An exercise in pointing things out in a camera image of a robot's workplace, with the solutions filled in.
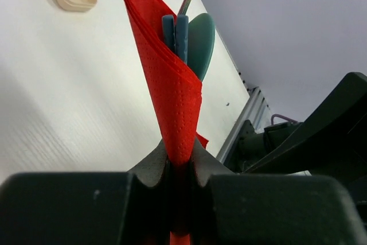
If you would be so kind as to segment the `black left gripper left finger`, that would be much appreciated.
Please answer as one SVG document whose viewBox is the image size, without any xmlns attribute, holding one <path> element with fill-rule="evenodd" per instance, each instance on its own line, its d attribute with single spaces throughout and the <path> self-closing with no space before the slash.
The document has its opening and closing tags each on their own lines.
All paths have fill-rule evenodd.
<svg viewBox="0 0 367 245">
<path fill-rule="evenodd" d="M 1 185 L 2 244 L 168 244 L 163 143 L 126 172 L 26 172 Z"/>
</svg>

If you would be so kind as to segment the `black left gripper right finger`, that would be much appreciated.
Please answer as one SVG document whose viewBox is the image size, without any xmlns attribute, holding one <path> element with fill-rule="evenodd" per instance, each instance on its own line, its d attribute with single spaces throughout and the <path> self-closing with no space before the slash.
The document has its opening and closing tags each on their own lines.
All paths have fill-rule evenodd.
<svg viewBox="0 0 367 245">
<path fill-rule="evenodd" d="M 327 176 L 235 174 L 199 142 L 190 160 L 192 244 L 362 244 L 361 191 Z"/>
</svg>

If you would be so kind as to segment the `teal spoon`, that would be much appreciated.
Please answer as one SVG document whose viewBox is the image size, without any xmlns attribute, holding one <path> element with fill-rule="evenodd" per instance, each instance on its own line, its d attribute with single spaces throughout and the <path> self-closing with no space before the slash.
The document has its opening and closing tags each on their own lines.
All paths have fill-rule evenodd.
<svg viewBox="0 0 367 245">
<path fill-rule="evenodd" d="M 215 24 L 208 13 L 202 13 L 189 22 L 188 67 L 203 81 L 213 54 Z"/>
</svg>

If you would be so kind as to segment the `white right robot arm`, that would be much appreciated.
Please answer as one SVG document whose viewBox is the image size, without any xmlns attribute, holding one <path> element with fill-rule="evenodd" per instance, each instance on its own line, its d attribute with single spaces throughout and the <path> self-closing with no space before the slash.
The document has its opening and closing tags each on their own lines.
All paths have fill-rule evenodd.
<svg viewBox="0 0 367 245">
<path fill-rule="evenodd" d="M 223 163 L 235 173 L 330 176 L 347 188 L 366 221 L 366 76 L 347 73 L 304 122 L 257 134 L 246 120 Z"/>
</svg>

